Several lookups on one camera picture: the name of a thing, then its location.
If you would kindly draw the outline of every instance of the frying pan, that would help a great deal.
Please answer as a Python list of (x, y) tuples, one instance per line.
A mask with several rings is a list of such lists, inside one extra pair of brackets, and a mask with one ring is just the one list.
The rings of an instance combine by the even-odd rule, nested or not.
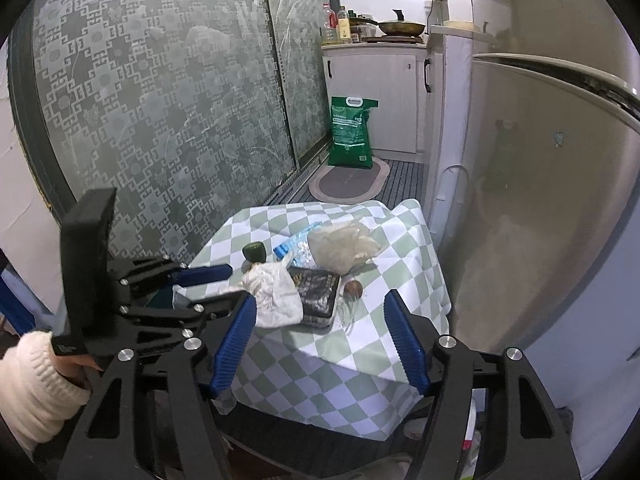
[(398, 16), (395, 22), (375, 22), (367, 18), (350, 18), (354, 23), (372, 23), (380, 27), (380, 30), (388, 36), (420, 36), (424, 32), (422, 23), (406, 22), (400, 9), (394, 9)]

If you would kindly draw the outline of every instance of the translucent beige plastic bag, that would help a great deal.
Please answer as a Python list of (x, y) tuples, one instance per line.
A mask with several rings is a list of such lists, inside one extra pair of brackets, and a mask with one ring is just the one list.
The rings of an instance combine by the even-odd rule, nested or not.
[(380, 244), (370, 234), (365, 225), (351, 220), (313, 229), (306, 241), (318, 267), (343, 276), (380, 250)]

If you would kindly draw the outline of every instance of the brown egg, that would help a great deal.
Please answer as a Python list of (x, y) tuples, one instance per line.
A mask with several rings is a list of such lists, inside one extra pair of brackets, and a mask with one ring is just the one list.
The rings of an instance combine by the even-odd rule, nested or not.
[(342, 295), (347, 301), (356, 301), (362, 297), (362, 284), (357, 280), (351, 280), (344, 285)]

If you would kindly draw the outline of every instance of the checkered tablecloth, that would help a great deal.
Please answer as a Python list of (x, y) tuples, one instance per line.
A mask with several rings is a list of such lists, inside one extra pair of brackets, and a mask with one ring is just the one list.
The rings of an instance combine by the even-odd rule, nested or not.
[(429, 317), (448, 332), (449, 295), (427, 225), (416, 200), (389, 210), (380, 202), (332, 205), (319, 202), (244, 209), (233, 215), (200, 251), (191, 267), (228, 263), (228, 282), (179, 289), (196, 300), (242, 279), (242, 247), (264, 243), (272, 249), (313, 222), (357, 219), (382, 247), (371, 263), (342, 279), (364, 288), (353, 320), (343, 305), (331, 329), (291, 326), (254, 329), (231, 391), (219, 403), (229, 410), (236, 399), (272, 415), (375, 440), (385, 440), (420, 395), (407, 384), (383, 315), (385, 294), (396, 288), (414, 314)]

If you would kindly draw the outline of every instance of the person's hand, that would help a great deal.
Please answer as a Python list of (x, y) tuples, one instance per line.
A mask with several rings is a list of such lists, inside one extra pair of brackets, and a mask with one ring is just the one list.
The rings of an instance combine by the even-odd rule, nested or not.
[(86, 377), (84, 367), (102, 371), (90, 355), (55, 355), (53, 348), (50, 347), (49, 357), (56, 371), (76, 386), (84, 385)]

